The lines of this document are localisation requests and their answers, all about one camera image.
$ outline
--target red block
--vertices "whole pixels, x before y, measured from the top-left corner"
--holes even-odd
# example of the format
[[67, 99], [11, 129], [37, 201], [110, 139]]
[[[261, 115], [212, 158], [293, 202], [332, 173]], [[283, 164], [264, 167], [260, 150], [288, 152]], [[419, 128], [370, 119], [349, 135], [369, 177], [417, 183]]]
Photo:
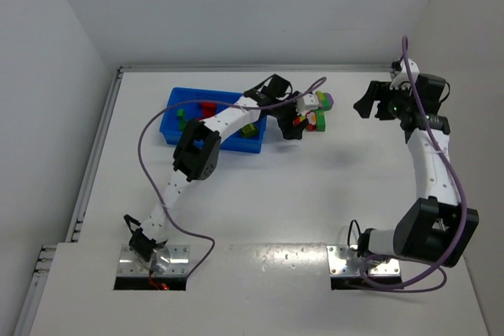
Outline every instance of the red block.
[[202, 106], [203, 118], [215, 116], [215, 113], [217, 112], [217, 104], [213, 104], [212, 102], [200, 102], [199, 105]]

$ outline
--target cable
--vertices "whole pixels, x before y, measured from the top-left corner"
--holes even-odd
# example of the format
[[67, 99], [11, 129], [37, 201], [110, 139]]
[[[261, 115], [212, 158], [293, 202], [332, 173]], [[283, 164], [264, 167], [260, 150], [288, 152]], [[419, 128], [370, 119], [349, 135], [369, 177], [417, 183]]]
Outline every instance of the cable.
[[152, 279], [153, 271], [149, 271], [149, 285], [154, 286], [156, 290], [168, 290], [168, 287], [164, 283], [157, 284]]
[[348, 227], [348, 234], [346, 235], [346, 245], [348, 246], [348, 249], [351, 249], [350, 238], [352, 236], [352, 228], [354, 227], [354, 224], [355, 224], [355, 227], [357, 228], [357, 233], [359, 234], [359, 238], [362, 235], [361, 227], [359, 226], [359, 222], [357, 220], [351, 220], [350, 226]]
[[439, 103], [443, 104], [449, 97], [450, 97], [450, 94], [451, 94], [451, 85], [447, 82], [447, 86], [448, 86], [448, 93], [445, 95], [444, 98], [442, 98], [441, 100], [439, 100]]
[[[413, 90], [413, 96], [415, 97], [415, 102], [417, 103], [418, 110], [420, 111], [420, 115], [422, 120], [424, 121], [425, 125], [425, 130], [427, 131], [427, 134], [429, 138], [431, 139], [432, 145], [434, 146], [434, 149], [436, 152], [439, 154], [439, 157], [443, 161], [445, 167], [447, 168], [447, 171], [450, 173], [455, 187], [457, 188], [458, 195], [460, 196], [460, 203], [461, 203], [461, 219], [460, 223], [458, 225], [457, 231], [455, 232], [455, 235], [448, 246], [447, 250], [441, 255], [441, 257], [434, 263], [432, 264], [429, 268], [427, 268], [425, 271], [417, 275], [416, 277], [413, 277], [412, 279], [409, 279], [403, 283], [398, 283], [394, 285], [384, 285], [378, 282], [372, 281], [366, 274], [365, 274], [365, 268], [367, 265], [367, 262], [370, 261], [372, 258], [376, 257], [376, 255], [371, 255], [364, 259], [362, 264], [359, 266], [359, 271], [361, 273], [362, 279], [369, 284], [374, 290], [379, 290], [379, 291], [392, 291], [396, 293], [400, 293], [399, 291], [396, 291], [397, 289], [404, 289], [405, 287], [411, 286], [414, 283], [420, 282], [422, 279], [425, 279], [426, 277], [430, 276], [435, 270], [441, 269], [441, 266], [447, 261], [447, 259], [450, 257], [452, 252], [455, 250], [455, 247], [457, 246], [458, 242], [460, 241], [462, 237], [462, 233], [464, 232], [464, 227], [465, 227], [465, 222], [467, 220], [467, 200], [465, 197], [465, 192], [464, 192], [464, 187], [462, 186], [462, 183], [460, 179], [458, 178], [457, 172], [455, 171], [453, 165], [450, 163], [448, 160], [447, 156], [444, 154], [442, 151], [441, 147], [439, 147], [439, 143], [435, 140], [434, 135], [432, 134], [432, 129], [429, 125], [427, 115], [425, 114], [425, 109], [421, 103], [420, 95], [418, 94], [417, 90], [417, 84], [413, 80], [413, 74], [411, 73], [411, 68], [409, 65], [409, 60], [408, 60], [408, 37], [403, 36], [402, 37], [402, 56], [404, 59], [404, 62], [406, 62], [406, 72], [408, 74], [408, 79], [410, 83], [415, 83], [414, 85], [411, 86]], [[446, 280], [443, 280], [441, 286], [437, 286], [436, 288], [439, 289], [440, 287], [443, 287], [444, 283], [446, 283]], [[412, 290], [407, 290], [408, 292], [414, 292], [414, 293], [423, 293], [427, 289], [423, 291], [412, 291]]]
[[[268, 79], [266, 79], [265, 81], [259, 83], [255, 87], [255, 89], [260, 88], [261, 85], [263, 85], [264, 83], [266, 83], [268, 81]], [[320, 87], [322, 84], [324, 84], [326, 82], [326, 80], [327, 80], [327, 78], [325, 76], [322, 76], [321, 78], [317, 79], [311, 86], [309, 86], [308, 89], [305, 92], [303, 92], [303, 93], [301, 93], [301, 94], [299, 94], [297, 96], [294, 96], [293, 98], [289, 98], [287, 100], [278, 102], [278, 103], [273, 104], [273, 105], [266, 105], [266, 106], [242, 106], [242, 105], [237, 105], [237, 104], [230, 104], [228, 102], [219, 102], [219, 101], [215, 101], [215, 100], [202, 100], [202, 99], [186, 100], [185, 102], [178, 102], [176, 104], [169, 105], [166, 108], [164, 108], [163, 110], [161, 110], [160, 112], [158, 112], [143, 127], [142, 132], [140, 133], [140, 136], [139, 136], [139, 142], [138, 142], [138, 145], [137, 145], [136, 152], [137, 152], [137, 155], [138, 155], [138, 158], [139, 158], [140, 167], [142, 168], [143, 173], [147, 177], [147, 180], [149, 180], [150, 185], [154, 189], [154, 192], [157, 195], [157, 199], [159, 200], [159, 203], [161, 204], [161, 206], [163, 208], [163, 211], [165, 212], [166, 218], [168, 218], [168, 221], [171, 223], [171, 225], [175, 229], [177, 229], [179, 232], [181, 232], [182, 234], [186, 234], [186, 235], [192, 236], [194, 238], [205, 239], [205, 240], [208, 240], [208, 241], [210, 241], [212, 243], [211, 246], [210, 246], [210, 248], [208, 249], [208, 251], [205, 253], [205, 255], [203, 255], [203, 257], [200, 259], [200, 261], [189, 271], [189, 273], [187, 273], [186, 279], [188, 279], [195, 272], [195, 270], [198, 269], [198, 267], [203, 263], [203, 261], [205, 261], [206, 258], [212, 253], [213, 248], [215, 247], [215, 239], [212, 238], [211, 236], [207, 236], [207, 235], [203, 235], [203, 234], [196, 234], [196, 233], [194, 233], [192, 231], [185, 230], [184, 228], [182, 228], [181, 226], [179, 226], [175, 222], [175, 220], [172, 218], [172, 216], [171, 216], [171, 214], [169, 212], [169, 209], [168, 209], [168, 207], [165, 204], [165, 199], [163, 198], [163, 195], [161, 194], [161, 191], [159, 190], [158, 186], [156, 185], [156, 183], [152, 179], [152, 176], [150, 175], [149, 171], [147, 171], [146, 165], [143, 162], [143, 157], [142, 157], [142, 142], [143, 142], [143, 137], [145, 136], [145, 133], [147, 132], [147, 129], [149, 128], [149, 126], [159, 116], [165, 114], [170, 109], [174, 109], [175, 107], [180, 106], [180, 105], [192, 104], [192, 103], [209, 102], [209, 103], [213, 103], [213, 104], [217, 104], [217, 105], [225, 105], [225, 106], [230, 107], [230, 108], [245, 109], [245, 110], [270, 110], [270, 109], [279, 108], [280, 106], [284, 106], [284, 105], [286, 105], [286, 104], [288, 104], [290, 102], [295, 102], [299, 98], [302, 98], [303, 96], [306, 96], [307, 94], [313, 92], [318, 87]]]

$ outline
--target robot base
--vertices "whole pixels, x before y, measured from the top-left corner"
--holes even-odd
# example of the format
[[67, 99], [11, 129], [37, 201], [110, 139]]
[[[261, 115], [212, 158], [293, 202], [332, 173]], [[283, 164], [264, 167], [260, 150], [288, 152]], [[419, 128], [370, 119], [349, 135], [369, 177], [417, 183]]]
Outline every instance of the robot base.
[[158, 262], [154, 266], [136, 256], [129, 246], [120, 249], [114, 290], [157, 290], [149, 282], [149, 270], [153, 269], [152, 280], [164, 283], [169, 290], [186, 290], [189, 268], [189, 246], [168, 246], [156, 252]]
[[[369, 287], [361, 278], [359, 265], [362, 259], [357, 257], [357, 246], [327, 246], [329, 277], [332, 290], [358, 290], [359, 287]], [[369, 278], [383, 284], [401, 283], [401, 268], [399, 261], [391, 259], [369, 269]]]

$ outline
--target colorful toy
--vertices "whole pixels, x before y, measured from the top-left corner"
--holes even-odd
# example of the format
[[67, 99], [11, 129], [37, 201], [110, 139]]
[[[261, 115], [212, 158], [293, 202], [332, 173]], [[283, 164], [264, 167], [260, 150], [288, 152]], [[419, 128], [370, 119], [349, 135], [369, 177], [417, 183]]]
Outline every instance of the colorful toy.
[[242, 127], [240, 130], [240, 135], [244, 138], [253, 138], [259, 134], [259, 129], [254, 124], [248, 124]]
[[294, 124], [294, 126], [297, 126], [297, 125], [299, 125], [299, 124], [300, 124], [302, 121], [304, 121], [304, 120], [306, 120], [306, 117], [305, 117], [305, 116], [300, 116], [300, 117], [298, 117], [298, 118], [296, 118], [296, 119], [294, 120], [294, 123], [293, 123], [293, 124]]

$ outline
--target metal mounting plate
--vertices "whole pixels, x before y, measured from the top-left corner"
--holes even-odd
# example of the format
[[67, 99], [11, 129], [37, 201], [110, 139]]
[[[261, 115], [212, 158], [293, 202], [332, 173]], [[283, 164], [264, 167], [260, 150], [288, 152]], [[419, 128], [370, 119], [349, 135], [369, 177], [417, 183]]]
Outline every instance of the metal mounting plate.
[[[333, 289], [352, 289], [352, 285], [363, 285], [359, 265], [362, 259], [357, 257], [357, 246], [327, 246], [329, 276]], [[368, 276], [377, 282], [399, 283], [402, 281], [399, 261], [391, 259], [388, 263], [378, 264], [369, 269]]]
[[[165, 246], [165, 249], [169, 251], [169, 269], [155, 276], [165, 279], [185, 277], [189, 268], [189, 246]], [[122, 246], [116, 277], [146, 278], [148, 275], [149, 266], [141, 262], [129, 246]]]

